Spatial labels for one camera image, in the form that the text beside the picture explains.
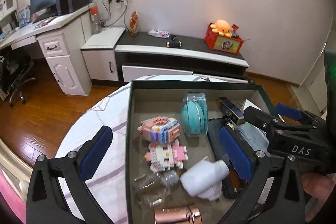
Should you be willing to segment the person's right hand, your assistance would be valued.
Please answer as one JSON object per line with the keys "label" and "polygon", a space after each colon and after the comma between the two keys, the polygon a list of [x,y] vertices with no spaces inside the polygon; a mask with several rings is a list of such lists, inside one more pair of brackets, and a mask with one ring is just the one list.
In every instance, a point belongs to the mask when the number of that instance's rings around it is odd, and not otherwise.
{"label": "person's right hand", "polygon": [[310,222],[319,213],[334,189],[335,176],[325,177],[316,173],[306,173],[302,175],[302,184],[304,191],[317,199],[305,218],[306,222]]}

